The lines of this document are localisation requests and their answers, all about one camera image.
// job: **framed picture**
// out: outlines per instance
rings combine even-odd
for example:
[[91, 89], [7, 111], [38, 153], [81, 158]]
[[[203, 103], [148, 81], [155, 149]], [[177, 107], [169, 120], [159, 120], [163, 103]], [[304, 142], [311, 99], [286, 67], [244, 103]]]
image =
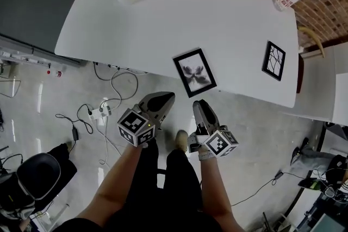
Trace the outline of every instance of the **framed picture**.
[[262, 71], [281, 81], [285, 62], [285, 51], [268, 41]]
[[202, 50], [185, 53], [173, 58], [189, 97], [216, 87], [216, 82]]

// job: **black picture frame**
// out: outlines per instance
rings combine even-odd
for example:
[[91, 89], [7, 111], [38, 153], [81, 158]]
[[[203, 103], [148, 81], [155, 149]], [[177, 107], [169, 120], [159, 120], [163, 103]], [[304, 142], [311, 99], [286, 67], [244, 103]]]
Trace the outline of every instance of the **black picture frame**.
[[[271, 56], [272, 47], [283, 54], [282, 62], [281, 62], [280, 68], [279, 68], [279, 75], [275, 74], [274, 72], [272, 72], [268, 69], [268, 61], [269, 61], [269, 58]], [[281, 81], [282, 75], [283, 75], [284, 63], [285, 63], [285, 51], [282, 50], [281, 48], [279, 48], [278, 46], [276, 46], [271, 41], [268, 41], [267, 47], [266, 47], [265, 58], [263, 60], [262, 71], [269, 74], [270, 76], [274, 77], [278, 81]]]
[[[204, 66], [204, 68], [206, 69], [206, 71], [207, 71], [207, 73], [208, 73], [208, 77], [209, 77], [209, 79], [210, 79], [211, 84], [209, 84], [209, 85], [207, 85], [207, 86], [205, 86], [205, 87], [203, 87], [203, 88], [200, 88], [200, 89], [195, 90], [195, 91], [192, 92], [192, 91], [190, 90], [189, 84], [188, 84], [187, 81], [186, 81], [186, 77], [185, 77], [185, 75], [184, 75], [184, 73], [183, 73], [183, 70], [182, 70], [182, 68], [181, 68], [181, 65], [179, 64], [179, 61], [181, 61], [181, 60], [183, 60], [183, 59], [185, 59], [185, 58], [194, 56], [194, 55], [196, 55], [196, 54], [199, 54], [199, 56], [200, 56], [200, 58], [201, 58], [201, 60], [202, 60], [202, 62], [203, 62], [203, 66]], [[202, 49], [199, 48], [199, 49], [196, 49], [196, 50], [194, 50], [194, 51], [191, 51], [191, 52], [185, 53], [185, 54], [183, 54], [183, 55], [180, 55], [180, 56], [178, 56], [178, 57], [174, 57], [174, 58], [173, 58], [173, 61], [174, 61], [174, 64], [175, 64], [175, 66], [176, 66], [176, 69], [177, 69], [178, 72], [179, 72], [180, 78], [181, 78], [181, 80], [182, 80], [182, 82], [183, 82], [183, 84], [184, 84], [184, 87], [185, 87], [185, 89], [186, 89], [186, 92], [187, 92], [187, 95], [189, 96], [189, 98], [191, 98], [191, 97], [193, 97], [193, 96], [195, 96], [195, 95], [198, 95], [198, 94], [200, 94], [200, 93], [203, 93], [203, 92], [205, 92], [205, 91], [207, 91], [207, 90], [209, 90], [209, 89], [211, 89], [211, 88], [216, 87], [215, 79], [214, 79], [213, 74], [212, 74], [212, 72], [211, 72], [211, 70], [210, 70], [210, 68], [209, 68], [209, 65], [208, 65], [207, 60], [206, 60], [206, 58], [204, 57], [204, 54], [203, 54], [203, 52], [202, 52]]]

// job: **grey tile floor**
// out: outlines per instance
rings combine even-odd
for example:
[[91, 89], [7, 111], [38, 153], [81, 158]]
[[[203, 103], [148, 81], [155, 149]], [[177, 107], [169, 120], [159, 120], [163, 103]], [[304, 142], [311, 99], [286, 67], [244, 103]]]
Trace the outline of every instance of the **grey tile floor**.
[[[103, 65], [99, 65], [97, 69], [105, 78], [110, 77], [114, 71]], [[2, 146], [10, 146], [7, 154], [21, 152], [24, 158], [48, 152], [71, 139], [71, 123], [55, 118], [55, 114], [62, 113], [76, 118], [76, 111], [83, 103], [97, 107], [105, 98], [116, 97], [109, 82], [96, 78], [92, 64], [82, 68], [68, 67], [61, 78], [48, 76], [40, 66], [19, 65], [13, 72], [14, 76], [16, 80], [21, 80], [18, 94], [12, 99], [0, 96], [0, 108], [5, 121], [4, 132], [0, 137]], [[314, 128], [320, 125], [319, 122], [285, 115], [278, 112], [278, 106], [256, 99], [217, 90], [189, 99], [180, 80], [152, 74], [138, 78], [139, 89], [136, 95], [122, 102], [109, 117], [108, 138], [123, 152], [126, 143], [116, 132], [115, 123], [127, 108], [150, 92], [172, 91], [176, 94], [176, 102], [162, 126], [172, 134], [179, 129], [193, 131], [192, 103], [196, 99], [205, 99], [216, 112], [220, 123], [228, 125], [240, 143], [228, 157], [219, 159], [231, 204], [254, 194], [279, 169], [289, 172], [293, 149], [305, 136], [316, 136]], [[134, 91], [135, 80], [130, 75], [123, 75], [114, 80], [114, 85], [123, 97], [127, 97]], [[0, 86], [0, 92], [13, 89], [12, 84]], [[109, 105], [113, 107], [116, 103], [110, 101]], [[80, 116], [89, 121], [84, 109]], [[63, 204], [69, 203], [70, 207], [61, 221], [75, 217], [88, 205], [103, 176], [109, 171], [108, 166], [102, 166], [98, 162], [105, 159], [104, 138], [97, 132], [88, 134], [81, 123], [77, 123], [76, 127], [80, 140], [71, 153], [71, 160], [78, 172], [48, 210], [54, 216]], [[158, 136], [160, 168], [165, 168], [168, 154], [163, 137], [163, 134]], [[112, 165], [118, 157], [117, 151], [108, 145], [108, 164]], [[200, 179], [197, 154], [190, 154], [188, 157]], [[17, 164], [13, 159], [9, 161], [8, 167], [15, 169]], [[294, 173], [306, 174], [304, 171]], [[275, 186], [267, 185], [255, 197], [233, 207], [236, 220], [250, 230], [258, 227], [263, 211], [269, 219], [278, 219], [279, 213], [285, 212], [296, 196], [298, 182], [298, 178], [284, 175]]]

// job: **grey pants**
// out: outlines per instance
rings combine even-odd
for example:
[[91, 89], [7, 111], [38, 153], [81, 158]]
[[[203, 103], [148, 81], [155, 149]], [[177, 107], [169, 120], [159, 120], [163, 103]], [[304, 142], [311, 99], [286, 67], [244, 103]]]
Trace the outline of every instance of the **grey pants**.
[[308, 145], [302, 149], [298, 158], [294, 159], [291, 164], [293, 168], [300, 168], [305, 170], [318, 170], [320, 174], [327, 171], [328, 166], [332, 159], [335, 157], [333, 154], [313, 151]]

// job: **power strip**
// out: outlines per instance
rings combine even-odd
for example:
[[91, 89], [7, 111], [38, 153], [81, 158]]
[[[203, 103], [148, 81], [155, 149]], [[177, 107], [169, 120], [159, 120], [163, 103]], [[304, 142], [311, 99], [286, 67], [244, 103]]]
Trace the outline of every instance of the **power strip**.
[[93, 109], [92, 111], [88, 112], [89, 119], [97, 120], [101, 119], [103, 117], [108, 117], [111, 115], [111, 110], [109, 106], [103, 106], [102, 108]]

